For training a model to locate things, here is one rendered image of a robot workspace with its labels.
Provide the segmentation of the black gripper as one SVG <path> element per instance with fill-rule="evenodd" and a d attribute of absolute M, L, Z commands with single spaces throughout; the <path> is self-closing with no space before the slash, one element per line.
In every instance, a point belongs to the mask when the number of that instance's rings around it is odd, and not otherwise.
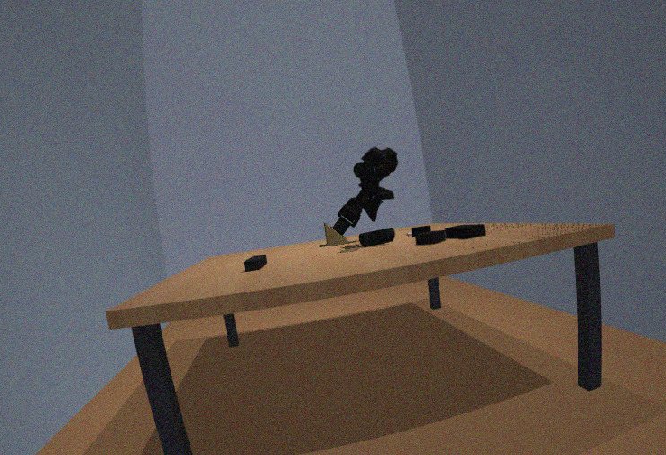
<path fill-rule="evenodd" d="M 376 221 L 377 211 L 382 200 L 393 199 L 394 195 L 391 190 L 378 192 L 377 184 L 379 181 L 376 179 L 366 179 L 362 180 L 359 183 L 359 187 L 362 187 L 362 195 L 360 197 L 354 197 L 349 199 L 349 205 L 357 205 L 363 207 L 369 218 L 374 222 Z"/>

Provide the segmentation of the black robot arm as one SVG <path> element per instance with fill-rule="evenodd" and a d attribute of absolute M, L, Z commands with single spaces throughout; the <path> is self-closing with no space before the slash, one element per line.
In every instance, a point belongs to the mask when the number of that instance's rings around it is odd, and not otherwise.
<path fill-rule="evenodd" d="M 376 179 L 376 181 L 380 182 L 381 179 L 388 177 L 393 173 L 399 163 L 397 153 L 391 148 L 386 148 L 384 150 L 379 150 L 376 147 L 373 149 L 371 148 L 361 159 L 364 162 L 359 162 L 354 167 L 354 174 L 360 178 L 360 181 Z M 361 204 L 349 205 L 349 202 L 345 204 L 338 213 L 338 221 L 331 228 L 344 237 L 343 234 L 347 231 L 349 226 L 354 228 L 359 221 L 363 209 L 360 205 Z"/>

